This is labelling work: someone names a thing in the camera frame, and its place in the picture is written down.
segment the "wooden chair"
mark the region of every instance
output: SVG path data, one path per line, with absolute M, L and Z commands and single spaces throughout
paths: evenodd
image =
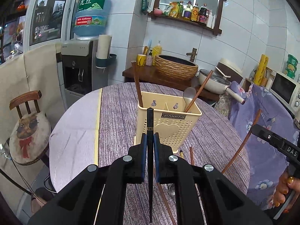
M 9 103 L 9 109 L 16 108 L 20 119 L 10 136 L 9 149 L 11 157 L 20 165 L 30 165 L 42 160 L 49 167 L 49 158 L 45 155 L 49 148 L 51 125 L 46 114 L 40 111 L 38 100 L 41 91 L 24 93 Z M 34 101 L 36 112 L 31 112 L 28 101 Z M 28 115 L 22 116 L 19 105 L 25 103 Z

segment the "dark green paper towel holder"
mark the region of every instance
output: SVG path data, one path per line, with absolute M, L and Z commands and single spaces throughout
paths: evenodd
M 117 55 L 116 54 L 110 54 L 109 58 L 107 59 L 99 59 L 96 58 L 96 67 L 97 68 L 106 68 L 116 62 Z

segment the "heart-shaped emboss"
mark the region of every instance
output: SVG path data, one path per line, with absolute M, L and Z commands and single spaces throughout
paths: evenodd
M 160 138 L 167 138 L 179 131 L 179 126 L 172 124 L 158 124 L 154 127 L 154 133 L 158 132 Z

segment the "bronze faucet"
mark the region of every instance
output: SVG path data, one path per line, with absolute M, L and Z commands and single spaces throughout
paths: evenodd
M 190 57 L 190 62 L 194 62 L 195 60 L 195 56 L 197 56 L 197 53 L 196 53 L 197 49 L 196 48 L 193 48 L 193 51 L 192 52 L 188 52 L 187 53 L 187 56 L 191 56 Z

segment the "silver screw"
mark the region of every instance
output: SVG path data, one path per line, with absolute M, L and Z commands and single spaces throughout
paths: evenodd
M 170 160 L 171 162 L 176 162 L 176 161 L 178 160 L 178 156 L 174 156 L 174 155 L 169 156 L 169 160 Z
M 204 169 L 205 169 L 206 171 L 208 171 L 208 172 L 211 172 L 212 170 L 214 170 L 214 167 L 213 167 L 212 165 L 210 165 L 210 164 L 206 164 L 206 165 L 204 166 Z
M 97 166 L 94 165 L 94 164 L 88 166 L 88 171 L 89 171 L 89 172 L 96 171 L 96 169 L 97 169 Z
M 132 160 L 132 156 L 123 156 L 123 161 L 124 162 L 130 162 Z

